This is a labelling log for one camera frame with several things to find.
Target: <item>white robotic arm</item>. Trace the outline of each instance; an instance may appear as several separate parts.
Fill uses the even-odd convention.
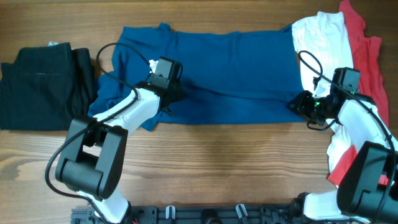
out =
[[[56,178],[69,189],[88,197],[108,223],[122,223],[129,213],[129,203],[117,184],[123,168],[126,139],[143,122],[153,118],[170,103],[181,100],[178,72],[182,65],[161,57],[150,74],[150,83],[140,82],[130,95],[94,118],[72,121],[67,139],[91,124],[99,127],[79,137],[61,153]],[[102,147],[99,157],[83,152],[83,145]]]
[[[377,111],[375,105],[365,101],[363,101],[363,103],[374,112]],[[386,149],[390,148],[381,128],[377,125],[374,118],[359,105],[358,102],[346,100],[338,113],[338,120],[347,128],[357,150],[360,150],[366,141],[380,144]],[[391,140],[395,149],[397,149],[398,143],[396,139],[392,137]],[[343,215],[338,208],[337,190],[322,194],[308,194],[305,198],[303,214],[314,220],[346,220],[350,218]],[[363,222],[368,222],[365,218],[355,218]]]

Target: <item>folded clothes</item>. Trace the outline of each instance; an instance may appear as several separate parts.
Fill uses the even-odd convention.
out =
[[[158,28],[125,27],[119,42],[138,49],[148,60],[160,56],[183,65],[185,99],[170,105],[142,127],[157,122],[181,124],[243,124],[302,121],[286,104],[303,91],[291,26],[282,30],[190,34]],[[149,67],[130,49],[116,46],[112,63],[118,78],[135,84]],[[110,109],[131,90],[107,76],[98,79],[98,99],[90,115]]]
[[[88,49],[69,43],[23,48],[1,70],[0,129],[67,130],[96,97]]]

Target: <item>white cloth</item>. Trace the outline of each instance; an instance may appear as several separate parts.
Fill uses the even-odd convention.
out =
[[[307,50],[314,54],[320,61],[323,74],[327,78],[333,78],[336,68],[354,67],[342,12],[336,14],[318,12],[316,16],[306,17],[295,22],[292,25],[292,32],[295,51]],[[302,57],[319,71],[318,64],[311,56],[302,54]],[[315,98],[329,95],[330,84],[326,80],[321,79],[314,90],[313,78],[319,76],[302,62],[300,63],[300,73],[304,90],[312,92]],[[351,145],[351,138],[346,128],[338,124],[334,124],[331,128],[335,135],[333,135],[327,150],[330,172]]]
[[[59,43],[57,43],[57,42],[54,42],[54,41],[50,41],[49,42],[49,47],[50,46],[55,46],[55,45],[58,45]]]
[[[159,61],[149,60],[149,67],[153,73],[155,73],[155,71],[156,71],[157,62],[159,62]]]

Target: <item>black clamp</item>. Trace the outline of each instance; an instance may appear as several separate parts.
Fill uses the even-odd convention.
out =
[[[239,204],[235,207],[236,213],[238,214],[239,220],[242,224],[249,224],[248,222],[248,211],[244,204]]]
[[[169,105],[184,98],[180,83],[181,76],[182,64],[180,62],[160,57],[155,72],[150,72],[145,81],[136,84],[136,88],[153,91],[160,97],[159,112],[164,111],[171,115]]]

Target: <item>cloth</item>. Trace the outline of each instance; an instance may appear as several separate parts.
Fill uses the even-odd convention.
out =
[[[351,7],[349,0],[343,0],[340,2],[339,11],[344,14],[349,43],[353,53],[354,68],[361,71],[361,78],[359,80],[360,93],[373,98],[376,102],[377,112],[380,118],[388,127],[388,99],[383,87],[383,78],[377,63],[381,46],[381,38],[365,37],[365,21]],[[336,185],[340,184],[349,166],[354,161],[357,151],[360,150],[355,149],[354,146],[341,149],[338,153],[342,154],[342,157],[328,177],[328,180]]]
[[[55,45],[58,45],[59,43],[57,43],[57,42],[54,42],[54,41],[50,41],[49,42],[49,44],[48,44],[48,46],[50,47],[50,46],[55,46]]]
[[[69,43],[23,48],[1,70],[1,129],[67,130],[96,97],[89,51]]]
[[[354,67],[342,12],[336,14],[318,12],[316,16],[303,18],[292,25],[292,35],[295,50],[297,52],[307,50],[314,54],[322,65],[323,74],[330,80],[333,79],[336,68]],[[310,66],[320,71],[318,64],[311,56],[302,54],[302,57]],[[312,92],[315,98],[329,95],[330,83],[321,79],[317,88],[314,89],[313,78],[319,76],[302,62],[300,73],[304,90]],[[330,172],[351,145],[351,138],[344,126],[334,124],[331,128],[335,134],[327,150]]]
[[[172,103],[172,115],[159,113],[142,124],[243,124],[303,121],[286,104],[303,91],[294,53],[291,26],[282,30],[190,34],[158,28],[125,27],[119,42],[139,50],[148,60],[160,56],[183,65],[185,98]],[[131,50],[116,46],[112,63],[118,78],[135,84],[149,67]],[[98,79],[98,99],[90,115],[104,112],[131,90],[107,76]]]

